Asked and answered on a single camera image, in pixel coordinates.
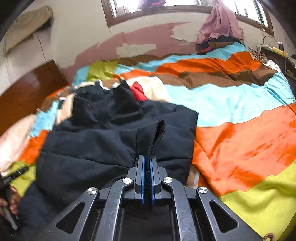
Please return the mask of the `left hand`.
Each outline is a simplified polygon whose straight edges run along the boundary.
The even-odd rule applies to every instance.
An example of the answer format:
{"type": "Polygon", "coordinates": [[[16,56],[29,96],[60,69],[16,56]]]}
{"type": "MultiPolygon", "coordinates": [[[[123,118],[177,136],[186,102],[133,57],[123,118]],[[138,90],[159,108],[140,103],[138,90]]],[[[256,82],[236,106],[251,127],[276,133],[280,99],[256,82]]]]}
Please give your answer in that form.
{"type": "Polygon", "coordinates": [[[1,215],[6,217],[5,212],[3,211],[3,207],[9,207],[12,214],[17,215],[18,214],[18,204],[21,200],[21,196],[19,195],[18,191],[11,187],[12,190],[12,196],[9,202],[6,202],[4,199],[1,198],[1,215]]]}

